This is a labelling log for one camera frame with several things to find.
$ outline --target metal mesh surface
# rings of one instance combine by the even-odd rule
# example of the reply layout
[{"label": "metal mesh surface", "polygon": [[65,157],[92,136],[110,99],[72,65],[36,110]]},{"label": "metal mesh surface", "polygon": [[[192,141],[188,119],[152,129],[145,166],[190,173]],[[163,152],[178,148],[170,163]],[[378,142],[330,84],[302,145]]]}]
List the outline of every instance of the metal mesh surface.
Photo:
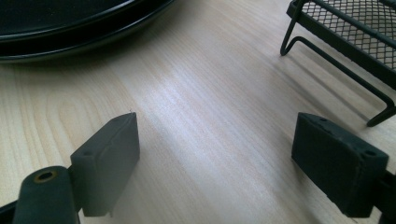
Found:
[{"label": "metal mesh surface", "polygon": [[[306,3],[303,12],[384,65],[396,70],[396,49],[352,25],[353,20],[344,21],[326,8],[315,3],[319,1],[321,0]],[[321,2],[363,23],[368,29],[379,32],[384,38],[388,38],[389,41],[395,42],[395,9],[381,4],[378,0],[323,0]]]}]

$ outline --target black plate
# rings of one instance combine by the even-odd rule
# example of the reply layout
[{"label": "black plate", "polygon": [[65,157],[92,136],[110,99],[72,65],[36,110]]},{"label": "black plate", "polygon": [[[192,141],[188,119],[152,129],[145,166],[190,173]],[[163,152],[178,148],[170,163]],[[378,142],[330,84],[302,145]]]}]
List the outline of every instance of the black plate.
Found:
[{"label": "black plate", "polygon": [[[0,8],[12,0],[0,1]],[[101,0],[85,2],[106,2]],[[61,9],[55,10],[57,17],[40,17],[35,13],[30,19],[42,18],[43,22],[15,21],[12,26],[3,16],[0,24],[6,29],[0,31],[0,63],[31,62],[53,58],[65,54],[79,52],[103,45],[127,35],[155,18],[159,12],[167,8],[174,0],[112,0],[113,5],[99,4],[89,13],[81,7],[72,16],[67,17]]]}]

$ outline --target stacked black plate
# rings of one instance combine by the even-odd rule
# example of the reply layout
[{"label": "stacked black plate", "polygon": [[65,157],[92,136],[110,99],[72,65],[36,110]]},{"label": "stacked black plate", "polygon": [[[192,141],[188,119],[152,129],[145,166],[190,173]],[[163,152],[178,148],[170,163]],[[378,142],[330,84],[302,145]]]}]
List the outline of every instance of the stacked black plate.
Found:
[{"label": "stacked black plate", "polygon": [[174,0],[1,0],[0,63],[95,48],[126,35]]}]

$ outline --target wooden surface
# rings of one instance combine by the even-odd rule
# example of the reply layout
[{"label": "wooden surface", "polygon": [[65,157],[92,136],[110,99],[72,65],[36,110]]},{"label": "wooden surface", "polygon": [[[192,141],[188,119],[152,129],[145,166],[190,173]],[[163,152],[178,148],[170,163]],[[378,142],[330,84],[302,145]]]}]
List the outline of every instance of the wooden surface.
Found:
[{"label": "wooden surface", "polygon": [[[178,0],[142,32],[54,62],[0,65],[0,204],[110,119],[137,113],[141,160],[114,218],[83,223],[376,223],[343,216],[290,158],[298,112],[390,155],[396,118],[307,47],[279,48],[289,0]],[[305,35],[340,58],[330,47]],[[349,60],[352,70],[395,91]]]}]

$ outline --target mesh rack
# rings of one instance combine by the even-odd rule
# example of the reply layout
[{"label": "mesh rack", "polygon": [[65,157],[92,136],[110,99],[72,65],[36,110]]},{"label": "mesh rack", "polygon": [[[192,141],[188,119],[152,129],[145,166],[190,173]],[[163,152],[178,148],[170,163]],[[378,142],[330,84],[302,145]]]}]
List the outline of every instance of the mesh rack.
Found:
[{"label": "mesh rack", "polygon": [[292,20],[282,43],[281,54],[286,55],[295,42],[303,42],[383,100],[386,109],[367,123],[368,126],[375,126],[396,114],[392,99],[307,39],[296,36],[289,45],[288,42],[298,22],[396,90],[395,8],[395,0],[294,0],[288,8]]}]

